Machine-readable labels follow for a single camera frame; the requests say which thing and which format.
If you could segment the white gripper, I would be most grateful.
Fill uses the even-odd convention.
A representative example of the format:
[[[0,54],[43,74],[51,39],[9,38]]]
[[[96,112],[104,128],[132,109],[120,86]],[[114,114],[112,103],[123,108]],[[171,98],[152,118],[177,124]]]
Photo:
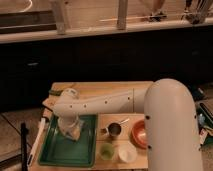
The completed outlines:
[[[64,136],[66,136],[67,132],[76,128],[79,128],[81,132],[80,121],[78,116],[72,116],[70,118],[60,117],[58,119],[58,126]]]

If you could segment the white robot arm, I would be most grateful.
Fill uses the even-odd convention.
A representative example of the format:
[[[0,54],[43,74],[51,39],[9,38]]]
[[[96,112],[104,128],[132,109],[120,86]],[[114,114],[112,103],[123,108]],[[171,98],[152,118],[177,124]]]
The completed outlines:
[[[75,115],[142,113],[149,171],[203,171],[194,100],[189,89],[175,79],[84,99],[67,88],[53,111],[65,122]]]

